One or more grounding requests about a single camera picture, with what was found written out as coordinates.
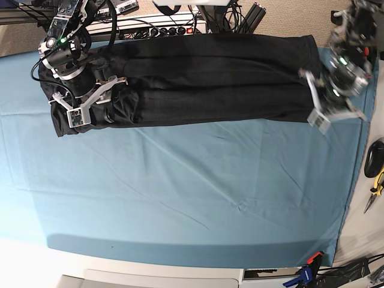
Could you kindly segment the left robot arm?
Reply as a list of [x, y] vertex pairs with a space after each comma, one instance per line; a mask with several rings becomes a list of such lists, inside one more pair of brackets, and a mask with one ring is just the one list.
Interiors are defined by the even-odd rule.
[[320, 77], [300, 69], [310, 88], [314, 108], [308, 123], [328, 128], [332, 122], [359, 118], [364, 113], [352, 104], [372, 77], [377, 52], [377, 24], [374, 15], [383, 13], [383, 1], [352, 1], [341, 11], [333, 11], [336, 27], [329, 36], [330, 60], [322, 65]]

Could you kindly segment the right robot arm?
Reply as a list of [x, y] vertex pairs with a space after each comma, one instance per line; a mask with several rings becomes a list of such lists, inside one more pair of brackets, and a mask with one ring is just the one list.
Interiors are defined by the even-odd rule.
[[57, 103], [71, 128], [93, 123], [92, 107], [101, 105], [105, 121], [113, 123], [113, 87], [126, 84], [125, 77], [112, 74], [110, 51], [116, 40], [117, 13], [111, 1], [104, 1], [112, 18], [112, 31], [106, 47], [90, 53], [91, 36], [87, 30], [101, 8], [95, 1], [62, 1], [56, 16], [40, 43], [40, 60], [52, 72], [51, 80], [33, 77], [33, 80], [50, 85], [49, 103]]

